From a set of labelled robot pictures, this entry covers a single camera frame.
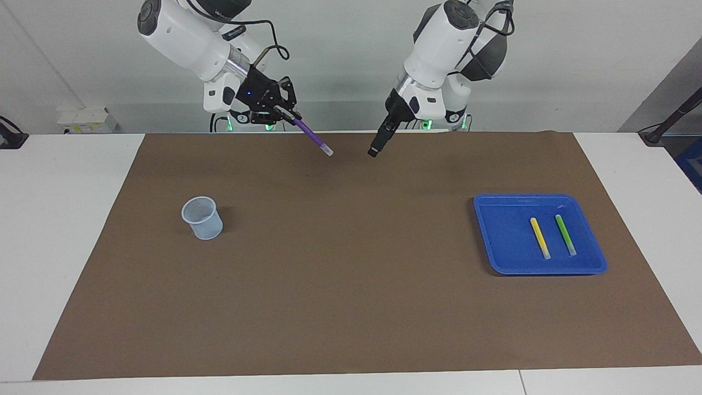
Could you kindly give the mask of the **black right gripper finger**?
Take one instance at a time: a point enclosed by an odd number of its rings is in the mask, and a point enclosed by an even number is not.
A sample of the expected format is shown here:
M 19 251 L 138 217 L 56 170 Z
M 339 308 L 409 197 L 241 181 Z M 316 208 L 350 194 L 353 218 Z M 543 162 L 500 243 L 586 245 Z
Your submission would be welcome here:
M 285 115 L 276 109 L 251 110 L 250 122 L 258 123 L 259 125 L 275 125 L 278 122 L 285 121 Z
M 291 78 L 283 77 L 276 84 L 278 85 L 278 93 L 273 101 L 274 111 L 286 122 L 302 120 L 301 113 L 296 110 L 297 97 Z

